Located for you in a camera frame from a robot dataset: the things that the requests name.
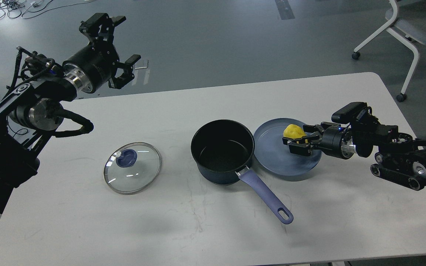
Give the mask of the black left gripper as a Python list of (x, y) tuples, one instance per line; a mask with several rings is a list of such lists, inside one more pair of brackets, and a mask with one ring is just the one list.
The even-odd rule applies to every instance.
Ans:
[[(125, 20), (125, 16), (95, 13), (87, 21), (81, 21), (78, 30), (87, 37), (88, 44), (62, 64), (64, 70), (84, 76), (81, 91), (93, 94), (109, 80), (112, 89), (122, 89), (135, 78), (135, 63), (142, 56), (133, 54), (125, 62), (119, 62), (113, 44), (115, 27)], [(123, 72), (116, 77), (118, 69)]]

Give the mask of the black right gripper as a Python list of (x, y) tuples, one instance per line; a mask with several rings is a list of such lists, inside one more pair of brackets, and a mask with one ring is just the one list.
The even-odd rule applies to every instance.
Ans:
[(299, 138), (282, 137), (292, 154), (309, 157), (317, 147), (325, 155), (348, 160), (354, 155), (354, 144), (350, 132), (343, 126), (332, 126), (331, 122), (303, 125), (304, 135)]

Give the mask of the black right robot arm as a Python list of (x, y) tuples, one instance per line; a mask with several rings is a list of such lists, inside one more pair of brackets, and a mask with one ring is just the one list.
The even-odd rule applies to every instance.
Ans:
[(370, 171), (376, 177), (419, 191), (426, 187), (426, 140), (386, 126), (365, 102), (351, 102), (331, 116), (331, 122), (304, 125), (305, 136), (282, 138), (289, 152), (311, 156), (313, 150), (348, 160), (367, 158), (377, 147)]

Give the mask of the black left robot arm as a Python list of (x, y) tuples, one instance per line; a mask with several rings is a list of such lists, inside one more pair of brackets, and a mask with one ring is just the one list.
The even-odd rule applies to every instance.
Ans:
[(91, 121), (66, 109), (63, 104), (82, 96), (94, 96), (103, 87), (120, 90), (135, 78), (134, 54), (121, 59), (115, 47), (115, 30), (125, 16), (93, 14), (79, 22), (77, 34), (83, 43), (63, 37), (63, 23), (43, 22), (29, 42), (68, 49), (61, 62), (40, 47), (17, 47), (11, 81), (0, 100), (0, 218), (12, 192), (34, 177), (39, 155), (54, 138), (85, 135)]

